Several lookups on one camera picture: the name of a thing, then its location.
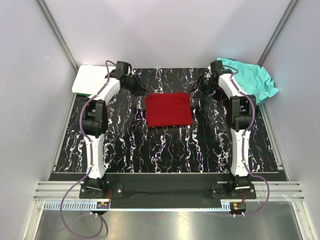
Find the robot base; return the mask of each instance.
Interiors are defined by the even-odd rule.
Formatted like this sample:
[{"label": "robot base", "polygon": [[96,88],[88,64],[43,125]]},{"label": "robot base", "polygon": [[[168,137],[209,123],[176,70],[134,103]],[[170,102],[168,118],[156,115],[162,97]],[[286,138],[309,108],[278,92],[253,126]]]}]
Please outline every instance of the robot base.
[{"label": "robot base", "polygon": [[[121,199],[123,195],[124,185],[122,183],[105,182],[105,189],[89,188],[85,184],[81,184],[80,199]],[[111,196],[108,195],[108,190],[111,190]]]},{"label": "robot base", "polygon": [[213,183],[211,184],[212,198],[215,200],[225,200],[225,199],[257,199],[255,186],[251,183],[250,188],[231,190],[228,188],[227,183]]}]

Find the folded towel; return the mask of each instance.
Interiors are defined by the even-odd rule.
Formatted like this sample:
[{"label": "folded towel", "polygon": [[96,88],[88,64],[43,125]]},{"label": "folded towel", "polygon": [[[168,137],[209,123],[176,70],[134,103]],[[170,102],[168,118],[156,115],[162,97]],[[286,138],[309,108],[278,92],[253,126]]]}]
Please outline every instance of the folded towel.
[{"label": "folded towel", "polygon": [[190,96],[185,92],[148,94],[145,111],[149,127],[192,125]]},{"label": "folded towel", "polygon": [[273,97],[279,91],[264,67],[221,57],[218,57],[217,60],[221,60],[223,65],[238,69],[239,73],[234,75],[236,82],[249,95],[255,95],[257,105],[262,104],[265,99]]}]

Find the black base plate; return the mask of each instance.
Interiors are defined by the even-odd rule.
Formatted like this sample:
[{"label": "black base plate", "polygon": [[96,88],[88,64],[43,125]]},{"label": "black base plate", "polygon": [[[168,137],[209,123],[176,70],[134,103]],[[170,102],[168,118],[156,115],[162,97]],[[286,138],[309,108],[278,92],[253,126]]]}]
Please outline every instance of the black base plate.
[{"label": "black base plate", "polygon": [[[111,199],[121,199],[124,192],[124,185],[122,183],[109,182],[108,189],[111,190]],[[86,188],[81,186],[80,199],[108,199],[108,193],[104,194],[99,190]]]},{"label": "black base plate", "polygon": [[257,199],[255,186],[251,183],[250,188],[247,190],[234,190],[233,192],[229,192],[227,189],[226,183],[213,183],[211,184],[212,198],[215,200],[223,200],[223,199],[235,199],[242,200],[245,199]]}]

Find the red cloth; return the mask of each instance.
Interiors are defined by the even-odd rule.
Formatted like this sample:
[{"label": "red cloth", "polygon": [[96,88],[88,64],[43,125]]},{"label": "red cloth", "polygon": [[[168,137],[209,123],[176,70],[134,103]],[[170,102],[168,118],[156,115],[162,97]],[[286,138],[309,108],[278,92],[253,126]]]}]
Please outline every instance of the red cloth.
[{"label": "red cloth", "polygon": [[149,94],[145,110],[149,127],[192,125],[190,96],[185,92]]}]

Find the teal cloth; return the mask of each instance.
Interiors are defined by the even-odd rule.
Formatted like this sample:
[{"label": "teal cloth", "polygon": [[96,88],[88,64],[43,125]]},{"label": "teal cloth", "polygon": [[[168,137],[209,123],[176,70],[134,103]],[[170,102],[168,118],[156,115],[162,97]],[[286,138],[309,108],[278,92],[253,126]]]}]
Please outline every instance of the teal cloth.
[{"label": "teal cloth", "polygon": [[279,91],[264,67],[221,57],[218,57],[217,60],[221,60],[223,65],[238,69],[239,73],[234,75],[236,82],[249,95],[255,95],[257,105],[262,104]]}]

